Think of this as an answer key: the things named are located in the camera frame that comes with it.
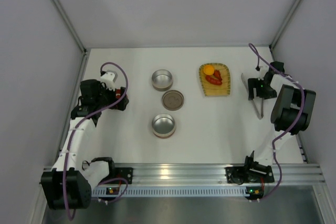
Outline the metal tongs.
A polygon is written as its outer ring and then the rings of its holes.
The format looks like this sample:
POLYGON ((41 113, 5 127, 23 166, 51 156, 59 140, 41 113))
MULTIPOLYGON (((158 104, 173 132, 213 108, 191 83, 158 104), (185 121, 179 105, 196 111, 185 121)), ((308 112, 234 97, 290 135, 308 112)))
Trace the metal tongs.
MULTIPOLYGON (((240 78, 241 78, 241 81, 242 81, 246 91, 247 91, 247 94, 249 94, 247 78, 244 76, 243 73, 240 75, 240 78)), ((264 100, 261 99, 260 108, 257 107, 257 104, 256 104, 254 99, 252 99, 252 100, 248 99, 248 100, 252 104, 258 119, 260 119, 260 120, 263 119, 263 117, 264 117, 264 100)))

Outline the red sausage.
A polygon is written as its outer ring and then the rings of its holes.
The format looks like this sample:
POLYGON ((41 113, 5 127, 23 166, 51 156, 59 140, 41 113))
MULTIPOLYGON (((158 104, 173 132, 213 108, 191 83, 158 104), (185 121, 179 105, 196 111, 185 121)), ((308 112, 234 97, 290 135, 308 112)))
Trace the red sausage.
POLYGON ((222 85, 222 81, 216 78, 213 78, 212 76, 205 76, 205 79, 207 82, 209 82, 210 84, 216 85, 216 86, 221 86, 222 85))

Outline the red fried chicken piece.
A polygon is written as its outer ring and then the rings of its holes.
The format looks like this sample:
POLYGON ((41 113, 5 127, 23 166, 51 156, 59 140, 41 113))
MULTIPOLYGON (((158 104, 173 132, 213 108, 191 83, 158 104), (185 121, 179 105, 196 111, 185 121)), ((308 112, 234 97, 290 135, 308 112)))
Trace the red fried chicken piece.
POLYGON ((213 76, 218 79, 219 81, 222 81, 221 73, 219 70, 215 69, 213 76))

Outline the orange round food piece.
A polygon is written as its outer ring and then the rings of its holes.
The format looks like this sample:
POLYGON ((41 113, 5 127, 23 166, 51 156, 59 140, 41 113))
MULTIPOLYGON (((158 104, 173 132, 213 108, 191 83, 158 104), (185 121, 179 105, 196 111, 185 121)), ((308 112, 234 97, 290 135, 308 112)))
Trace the orange round food piece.
POLYGON ((213 65, 205 65, 203 67, 203 72, 207 76, 212 76, 214 74, 214 72, 215 72, 215 68, 214 68, 213 65))

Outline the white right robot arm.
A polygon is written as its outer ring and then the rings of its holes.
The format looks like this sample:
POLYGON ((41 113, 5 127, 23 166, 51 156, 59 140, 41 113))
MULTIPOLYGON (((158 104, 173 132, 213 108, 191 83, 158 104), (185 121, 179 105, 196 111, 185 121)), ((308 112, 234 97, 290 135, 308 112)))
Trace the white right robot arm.
POLYGON ((259 77, 240 76, 252 103, 257 117, 264 117, 264 101, 275 100, 270 114, 272 124, 263 143, 249 156, 246 156, 244 173, 249 181, 262 178, 273 182, 271 165, 275 161, 277 151, 301 131, 305 131, 310 123, 316 93, 301 89, 299 83, 285 74, 284 63, 273 61, 268 70, 260 68, 259 77))

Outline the red round lid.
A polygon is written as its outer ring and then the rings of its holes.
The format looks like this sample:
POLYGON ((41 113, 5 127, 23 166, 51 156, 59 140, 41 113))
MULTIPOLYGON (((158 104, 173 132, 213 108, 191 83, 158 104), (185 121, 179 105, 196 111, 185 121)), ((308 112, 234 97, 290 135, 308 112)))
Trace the red round lid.
POLYGON ((125 89, 122 89, 122 88, 116 89, 115 92, 116 92, 115 93, 116 94, 115 97, 117 99, 120 99, 121 97, 123 97, 123 98, 127 98, 128 97, 127 94, 126 94, 126 92, 125 92, 125 89))

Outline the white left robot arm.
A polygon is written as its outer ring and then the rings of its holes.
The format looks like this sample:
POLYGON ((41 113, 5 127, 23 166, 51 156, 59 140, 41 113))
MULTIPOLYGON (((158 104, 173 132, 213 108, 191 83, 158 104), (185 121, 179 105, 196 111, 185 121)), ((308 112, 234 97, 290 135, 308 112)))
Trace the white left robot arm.
POLYGON ((81 95, 71 111, 64 146, 51 170, 43 172, 40 180, 50 209, 86 209, 96 186, 103 182, 128 182, 117 175, 111 157, 96 157, 91 161, 86 158, 102 111, 124 111, 129 103, 127 90, 127 87, 115 89, 107 81, 81 82, 81 95))

